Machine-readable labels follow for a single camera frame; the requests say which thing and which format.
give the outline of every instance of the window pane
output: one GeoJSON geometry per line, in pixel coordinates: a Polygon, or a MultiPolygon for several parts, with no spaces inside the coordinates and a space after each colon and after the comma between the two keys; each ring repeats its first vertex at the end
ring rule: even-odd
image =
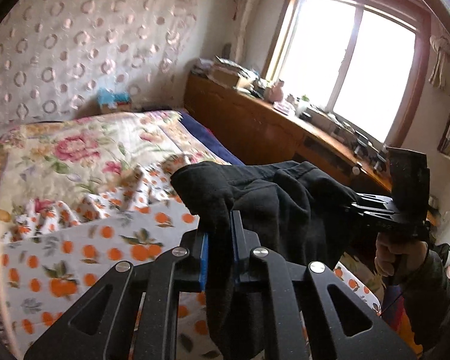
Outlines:
{"type": "Polygon", "coordinates": [[[355,7],[303,0],[294,38],[280,71],[283,93],[327,105],[353,29],[355,7]]]}
{"type": "Polygon", "coordinates": [[[363,12],[355,51],[334,112],[384,142],[402,101],[415,34],[363,12]]]}

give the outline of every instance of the black sleeve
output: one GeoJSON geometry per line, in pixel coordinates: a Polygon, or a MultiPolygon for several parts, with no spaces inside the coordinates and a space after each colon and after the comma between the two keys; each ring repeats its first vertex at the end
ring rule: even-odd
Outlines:
{"type": "Polygon", "coordinates": [[[415,343],[425,352],[423,359],[442,360],[437,357],[442,352],[438,348],[450,349],[450,280],[438,254],[430,251],[422,267],[401,287],[415,343]]]}

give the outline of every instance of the triangular cutout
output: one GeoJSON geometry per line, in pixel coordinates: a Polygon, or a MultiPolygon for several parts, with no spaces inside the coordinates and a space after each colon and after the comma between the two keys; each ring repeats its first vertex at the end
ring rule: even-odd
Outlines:
{"type": "Polygon", "coordinates": [[[80,330],[80,332],[94,335],[102,321],[112,290],[113,286],[111,284],[104,286],[84,307],[82,307],[77,315],[73,317],[70,321],[70,325],[80,330]]]}
{"type": "Polygon", "coordinates": [[[372,327],[372,321],[338,286],[330,284],[327,290],[346,336],[351,337],[372,327]]]}

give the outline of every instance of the window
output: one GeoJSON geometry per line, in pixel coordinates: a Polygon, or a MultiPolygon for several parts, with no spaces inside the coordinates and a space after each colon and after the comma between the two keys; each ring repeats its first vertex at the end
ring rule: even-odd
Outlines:
{"type": "Polygon", "coordinates": [[[401,145],[425,81],[427,15],[390,1],[289,0],[266,78],[374,143],[401,145]]]}

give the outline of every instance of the bed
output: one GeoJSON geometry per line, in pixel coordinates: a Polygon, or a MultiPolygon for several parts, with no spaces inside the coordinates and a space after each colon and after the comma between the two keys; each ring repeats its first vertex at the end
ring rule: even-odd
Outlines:
{"type": "MultiPolygon", "coordinates": [[[[117,261],[153,261],[196,228],[169,178],[200,161],[242,164],[184,112],[27,124],[0,138],[0,339],[18,359],[117,261]]],[[[335,273],[380,312],[345,265],[335,273]]],[[[204,294],[181,294],[178,316],[178,358],[221,358],[204,294]]]]}

